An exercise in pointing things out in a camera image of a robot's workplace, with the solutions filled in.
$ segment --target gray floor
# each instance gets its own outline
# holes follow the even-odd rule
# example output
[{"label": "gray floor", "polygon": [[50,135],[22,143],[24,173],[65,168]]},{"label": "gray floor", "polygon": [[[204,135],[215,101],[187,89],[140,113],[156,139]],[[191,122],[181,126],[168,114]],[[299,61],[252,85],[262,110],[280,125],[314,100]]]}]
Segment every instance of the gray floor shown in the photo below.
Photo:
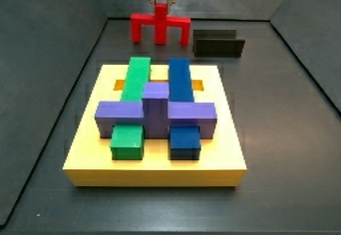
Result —
[{"label": "gray floor", "polygon": [[247,163],[232,188],[74,188],[61,171],[100,66],[129,56],[189,57],[176,30],[164,46],[109,21],[4,232],[341,231],[341,120],[268,23],[193,21],[236,29],[240,59],[216,63]]}]

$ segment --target yellow base block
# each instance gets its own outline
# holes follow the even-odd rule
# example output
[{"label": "yellow base block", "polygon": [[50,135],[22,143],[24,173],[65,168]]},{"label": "yellow base block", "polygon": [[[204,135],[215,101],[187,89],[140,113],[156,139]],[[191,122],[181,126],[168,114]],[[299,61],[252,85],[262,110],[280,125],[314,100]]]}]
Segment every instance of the yellow base block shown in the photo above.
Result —
[{"label": "yellow base block", "polygon": [[[168,141],[145,139],[143,160],[112,160],[109,140],[100,139],[95,122],[99,101],[117,101],[116,80],[125,78],[127,65],[104,65],[83,114],[64,163],[76,186],[236,186],[246,171],[239,141],[216,66],[189,66],[196,102],[215,103],[216,127],[212,139],[200,141],[199,160],[168,160]],[[152,66],[151,80],[168,78],[168,66]]]}]

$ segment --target green bar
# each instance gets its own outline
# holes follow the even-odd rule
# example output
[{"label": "green bar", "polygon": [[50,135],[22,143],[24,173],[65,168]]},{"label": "green bar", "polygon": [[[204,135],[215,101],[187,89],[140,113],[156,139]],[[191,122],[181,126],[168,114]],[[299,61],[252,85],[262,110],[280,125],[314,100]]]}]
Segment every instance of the green bar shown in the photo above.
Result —
[{"label": "green bar", "polygon": [[125,75],[121,101],[137,102],[143,97],[144,84],[151,76],[151,58],[131,57]]},{"label": "green bar", "polygon": [[[151,58],[131,57],[121,101],[143,98],[144,84],[151,76]],[[144,128],[141,125],[116,125],[111,139],[113,160],[141,160],[144,156]]]}]

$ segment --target red block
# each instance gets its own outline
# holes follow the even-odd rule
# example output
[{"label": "red block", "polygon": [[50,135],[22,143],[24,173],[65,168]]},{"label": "red block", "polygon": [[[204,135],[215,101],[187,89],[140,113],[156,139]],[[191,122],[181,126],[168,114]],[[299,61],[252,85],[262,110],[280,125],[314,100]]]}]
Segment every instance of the red block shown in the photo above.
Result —
[{"label": "red block", "polygon": [[168,16],[167,3],[156,3],[155,15],[132,14],[131,16],[131,31],[132,41],[135,43],[141,41],[141,26],[155,26],[155,44],[163,45],[167,42],[167,28],[180,28],[180,45],[187,46],[189,18]]}]

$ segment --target purple block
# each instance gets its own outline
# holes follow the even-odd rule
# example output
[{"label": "purple block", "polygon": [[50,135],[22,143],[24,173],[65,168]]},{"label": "purple block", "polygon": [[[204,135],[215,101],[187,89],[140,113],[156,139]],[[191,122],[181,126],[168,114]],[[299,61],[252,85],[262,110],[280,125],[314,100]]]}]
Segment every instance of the purple block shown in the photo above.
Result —
[{"label": "purple block", "polygon": [[168,138],[168,83],[145,83],[143,110],[145,138]]},{"label": "purple block", "polygon": [[99,102],[95,120],[99,122],[128,121],[131,118],[141,124],[144,117],[141,102]]},{"label": "purple block", "polygon": [[168,83],[152,83],[144,84],[143,99],[167,99],[169,96]]},{"label": "purple block", "polygon": [[212,139],[216,112],[214,103],[173,103],[168,105],[169,126],[199,126],[199,138]]},{"label": "purple block", "polygon": [[101,138],[112,136],[115,125],[143,125],[144,112],[141,102],[99,102],[95,120]]}]

